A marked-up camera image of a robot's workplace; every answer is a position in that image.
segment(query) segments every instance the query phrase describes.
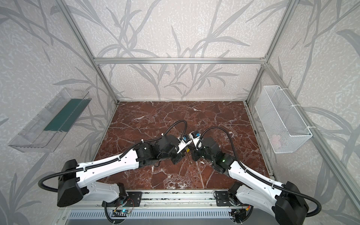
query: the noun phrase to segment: black mounting plate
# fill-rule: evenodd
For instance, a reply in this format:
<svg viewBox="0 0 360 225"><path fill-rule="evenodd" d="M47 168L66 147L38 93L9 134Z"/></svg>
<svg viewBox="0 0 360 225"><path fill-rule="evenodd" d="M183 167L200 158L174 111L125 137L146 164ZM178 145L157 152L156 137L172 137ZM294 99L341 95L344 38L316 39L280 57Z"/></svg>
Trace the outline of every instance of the black mounting plate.
<svg viewBox="0 0 360 225"><path fill-rule="evenodd" d="M142 192L127 192L129 194L129 200L126 202L124 207L132 207L132 201L134 201L134 207L139 207L141 202Z"/></svg>
<svg viewBox="0 0 360 225"><path fill-rule="evenodd" d="M129 195L129 200L127 200L126 204L123 207L139 207L140 206L140 202L141 202L141 196L142 196L142 192L127 192ZM107 207L116 207L117 205L115 204L116 200L113 202L108 202L106 204Z"/></svg>
<svg viewBox="0 0 360 225"><path fill-rule="evenodd" d="M233 206L229 201L229 195L227 191L215 191L214 196L217 206Z"/></svg>

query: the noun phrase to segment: transparent plastic bin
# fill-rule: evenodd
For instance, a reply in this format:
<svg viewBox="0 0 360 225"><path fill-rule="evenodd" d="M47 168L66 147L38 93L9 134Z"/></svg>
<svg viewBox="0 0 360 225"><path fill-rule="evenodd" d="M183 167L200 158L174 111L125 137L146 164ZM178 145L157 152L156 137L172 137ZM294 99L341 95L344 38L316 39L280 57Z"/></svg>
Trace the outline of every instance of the transparent plastic bin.
<svg viewBox="0 0 360 225"><path fill-rule="evenodd" d="M9 146L21 152L54 152L89 104L88 91L64 88L16 135Z"/></svg>
<svg viewBox="0 0 360 225"><path fill-rule="evenodd" d="M295 152L312 137L299 112L280 86L264 86L255 109L275 153Z"/></svg>

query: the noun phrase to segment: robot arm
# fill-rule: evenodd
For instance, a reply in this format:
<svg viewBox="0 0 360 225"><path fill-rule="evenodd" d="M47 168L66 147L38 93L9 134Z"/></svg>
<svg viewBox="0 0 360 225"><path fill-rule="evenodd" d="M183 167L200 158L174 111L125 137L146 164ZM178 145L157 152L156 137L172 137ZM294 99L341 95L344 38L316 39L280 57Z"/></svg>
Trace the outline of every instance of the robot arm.
<svg viewBox="0 0 360 225"><path fill-rule="evenodd" d="M154 165L165 159L171 159L173 164L177 164L185 156L183 150L191 142L188 135L181 139L173 135L163 135L154 144L141 143L125 153L105 159L79 164L74 159L67 161L62 171L76 170L76 173L59 177L57 205L65 207L82 199L121 202L126 198L123 184L96 181L125 170Z"/></svg>
<svg viewBox="0 0 360 225"><path fill-rule="evenodd" d="M212 163L212 167L220 174L225 174L241 183L235 183L229 189L229 199L233 205L246 203L259 208L274 216L280 225L301 225L303 224L309 207L303 197L276 189L276 186L283 189L298 192L297 187L287 182L272 180L242 164L240 166L234 156L225 154L219 145L212 138L201 140L199 132L191 133L195 147L192 150L192 158L197 161L204 158Z"/></svg>
<svg viewBox="0 0 360 225"><path fill-rule="evenodd" d="M185 123L181 138L167 135L179 122ZM212 163L214 170L240 182L228 190L229 199L235 206L241 203L252 205L274 216L280 225L302 225L305 217L320 212L321 204L316 199L301 194L294 184L287 182L284 185L263 176L245 166L236 156L223 153L212 138L203 138L208 130L221 129L230 138L234 150L231 137L225 129L211 127L203 135L198 131L185 135L186 125L186 121L177 121L160 138L134 144L119 155L79 164L74 159L69 160L61 172L40 179L38 185L42 189L58 193L59 207L70 206L82 199L114 202L118 206L127 199L123 184L105 184L97 180L125 170L154 165L166 159L170 159L175 165L185 156L184 150L189 147L194 161L204 158ZM58 189L43 184L45 180L57 176ZM316 203L317 209L308 213L309 207L304 198Z"/></svg>

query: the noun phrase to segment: wire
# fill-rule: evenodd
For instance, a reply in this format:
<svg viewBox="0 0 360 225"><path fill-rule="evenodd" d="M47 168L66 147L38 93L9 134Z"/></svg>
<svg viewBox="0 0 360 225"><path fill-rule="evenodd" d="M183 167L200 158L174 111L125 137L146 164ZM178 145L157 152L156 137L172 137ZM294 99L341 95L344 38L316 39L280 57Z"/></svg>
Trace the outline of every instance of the wire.
<svg viewBox="0 0 360 225"><path fill-rule="evenodd" d="M167 135L167 133L169 133L169 131L170 131L173 127L175 127L175 125L178 124L178 123L184 123L184 124L185 124L184 130L183 130L180 138L184 137L185 134L186 134L186 129L187 129L187 127L188 127L188 123L187 123L185 120L178 120L178 121L176 121L175 123L173 123L173 124L167 129L167 131L164 133L164 135Z"/></svg>
<svg viewBox="0 0 360 225"><path fill-rule="evenodd" d="M288 192L288 193L293 194L293 195L300 196L300 197L302 197L302 198L305 198L305 199L310 200L310 201L312 201L313 203L315 203L315 204L316 204L316 209L313 210L312 212L308 212L308 213L306 214L306 217L315 216L316 214L320 213L320 211L321 211L321 203L320 203L318 200L316 200L315 198L313 198L313 197L311 197L311 196L308 196L308 195L305 195L305 194L302 194L302 193L299 193L299 192L292 191L292 190L287 189L287 188L282 187L282 186L274 185L273 183L268 182L267 180L264 180L263 178L258 177L257 175L253 174L251 171L247 170L246 167L244 166L244 164L239 160L239 158L238 158L238 156L237 156L237 154L236 154L236 152L235 152L234 143L233 143L233 140L231 139L230 134L229 134L224 128L222 128L222 127L217 127L217 126L215 126L215 127L210 127L210 128L208 128L208 129L206 129L205 132L201 135L200 140L202 140L202 139L203 139L203 136L205 135L205 133L206 133L207 131L211 130L211 129L220 129L220 130L222 130L222 131L224 131L224 132L226 133L226 135L227 135L228 138L229 138L229 141L230 141L230 144L231 144L231 148L233 149L233 153L234 153L235 159L236 159L236 161L238 162L238 164L240 165L240 167L241 167L244 171L246 171L246 172L247 172L248 174L250 174L252 177L258 179L258 180L261 181L261 182L263 182L264 184L267 184L267 185L271 186L272 188L276 188L276 189L278 189L278 190L281 190L281 191L284 191L284 192Z"/></svg>
<svg viewBox="0 0 360 225"><path fill-rule="evenodd" d="M131 213L131 212L134 210L135 202L134 202L134 200L132 200L131 198L129 198L129 199L132 201L132 209L131 209L131 211L129 212L129 213Z"/></svg>
<svg viewBox="0 0 360 225"><path fill-rule="evenodd" d="M107 205L106 205L107 202L103 201L103 203L104 203L105 216L109 222L111 222L112 224L121 224L125 220L125 219L121 219L121 222L117 223L116 220L111 219L108 214L108 209L107 209Z"/></svg>
<svg viewBox="0 0 360 225"><path fill-rule="evenodd" d="M251 209L250 209L249 213L246 215L245 219L240 220L240 223L241 223L241 224L243 224L243 222L250 217L250 215L251 215L251 213L252 213L252 210L254 209L254 207L251 206L251 205L249 205L248 208L249 208L249 207L251 207ZM242 212L242 213L233 213L233 212L229 212L229 213L230 213L230 214L234 214L234 215L240 215L240 214L244 214L244 213L246 213L246 212L247 212L247 211L244 211L244 212ZM234 223L238 224L235 219L233 219L233 218L230 218L230 219L231 219Z"/></svg>
<svg viewBox="0 0 360 225"><path fill-rule="evenodd" d="M159 161L159 163L157 165L154 165L154 167L159 167L160 163L161 163L161 161Z"/></svg>
<svg viewBox="0 0 360 225"><path fill-rule="evenodd" d="M165 135L178 123L185 123L185 128L183 130L183 133L182 133L182 136L183 137L186 133L186 129L188 127L188 123L185 121L185 120L178 120L176 121L175 123L173 123L168 129L167 131L165 132ZM54 173L54 174L50 174L48 176L45 176L43 178L41 178L39 181L38 181L38 186L44 190L47 190L47 191L50 191L50 192L58 192L58 189L57 188L52 188L52 187L49 187L49 186L46 186L44 184L44 181L45 180L48 180L48 179L51 179L51 178L54 178L54 177L57 177L57 176L63 176L63 175L66 175L66 174L72 174L72 173L76 173L76 172L80 172L80 171L84 171L84 170L90 170L90 169L93 169L93 168L97 168L97 167L100 167L100 166L105 166L105 165L108 165L110 163L113 163L113 162L118 162L122 157L124 157L131 149L133 149L135 146L141 144L141 143L146 143L146 142L153 142L153 141L158 141L160 140L162 137L159 137L159 138L155 138L155 139L150 139L150 140L146 140L146 141L140 141L138 143L135 143L133 144L131 147L129 147L124 153L122 153L118 158L115 158L115 159L112 159L112 160L109 160L109 161L106 161L106 162L102 162L102 163L99 163L99 164L95 164L95 165L90 165L90 166L86 166L85 169L84 168L77 168L77 169L72 169L72 170L65 170L65 171L62 171L62 172L58 172L58 173Z"/></svg>
<svg viewBox="0 0 360 225"><path fill-rule="evenodd" d="M240 204L234 205L231 201L229 201L229 202L230 202L230 204L232 204L233 206L239 206L240 204L243 204L242 202L240 202Z"/></svg>

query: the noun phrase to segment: clear plastic tray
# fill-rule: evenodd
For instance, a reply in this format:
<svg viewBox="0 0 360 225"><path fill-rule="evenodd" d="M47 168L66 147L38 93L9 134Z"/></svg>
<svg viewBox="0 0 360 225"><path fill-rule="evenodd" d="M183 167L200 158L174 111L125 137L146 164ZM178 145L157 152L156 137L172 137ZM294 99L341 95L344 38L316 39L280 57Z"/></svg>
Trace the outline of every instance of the clear plastic tray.
<svg viewBox="0 0 360 225"><path fill-rule="evenodd" d="M9 146L21 152L54 152L89 104L88 91L64 88L16 135Z"/></svg>

